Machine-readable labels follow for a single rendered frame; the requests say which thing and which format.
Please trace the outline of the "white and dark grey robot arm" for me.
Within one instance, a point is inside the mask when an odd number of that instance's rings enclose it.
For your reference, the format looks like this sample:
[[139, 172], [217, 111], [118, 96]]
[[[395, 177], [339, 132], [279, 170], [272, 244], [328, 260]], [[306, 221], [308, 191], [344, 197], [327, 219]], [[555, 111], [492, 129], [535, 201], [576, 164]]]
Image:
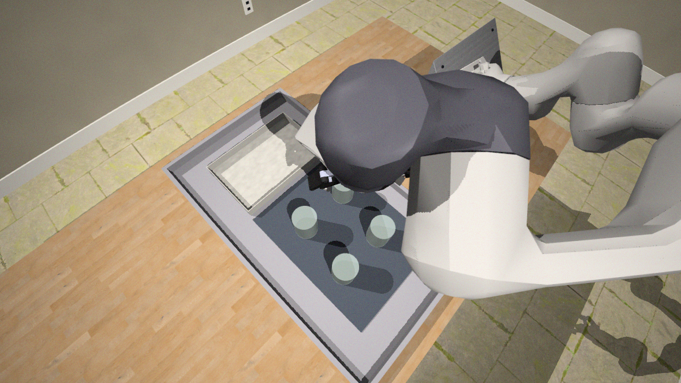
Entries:
[[[395, 59], [367, 59], [334, 78], [295, 137], [359, 193], [401, 186], [410, 169], [401, 252], [435, 293], [480, 299], [675, 274], [681, 73], [639, 96], [643, 65], [641, 36], [624, 28], [596, 32], [557, 67], [523, 76], [483, 56], [423, 76]], [[529, 120], [560, 97], [571, 97], [572, 142], [582, 151], [657, 141], [610, 224], [534, 235]]]

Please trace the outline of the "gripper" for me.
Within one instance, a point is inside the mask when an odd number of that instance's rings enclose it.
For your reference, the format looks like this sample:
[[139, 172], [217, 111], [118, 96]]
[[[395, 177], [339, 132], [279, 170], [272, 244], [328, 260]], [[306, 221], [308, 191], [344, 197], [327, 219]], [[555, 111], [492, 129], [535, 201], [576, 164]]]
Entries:
[[[403, 177], [410, 178], [410, 169], [408, 169]], [[319, 169], [308, 176], [309, 190], [316, 190], [317, 188], [324, 189], [327, 192], [331, 191], [331, 186], [339, 184], [339, 181], [334, 177], [325, 165], [319, 166]]]

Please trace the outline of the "clear glass cylinder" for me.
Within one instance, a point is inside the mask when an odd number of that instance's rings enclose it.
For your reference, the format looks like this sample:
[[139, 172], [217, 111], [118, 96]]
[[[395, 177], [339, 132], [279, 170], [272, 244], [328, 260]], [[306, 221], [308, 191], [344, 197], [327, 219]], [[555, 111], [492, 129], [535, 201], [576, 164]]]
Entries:
[[317, 214], [312, 207], [298, 207], [292, 214], [292, 223], [300, 238], [312, 238], [317, 233]]
[[347, 285], [354, 280], [359, 272], [359, 262], [351, 254], [339, 254], [333, 260], [331, 275], [340, 285]]
[[367, 242], [373, 247], [382, 247], [395, 232], [394, 221], [386, 215], [373, 218], [367, 230]]
[[349, 203], [353, 198], [353, 194], [354, 191], [344, 187], [344, 185], [333, 185], [333, 199], [336, 201], [336, 203]]

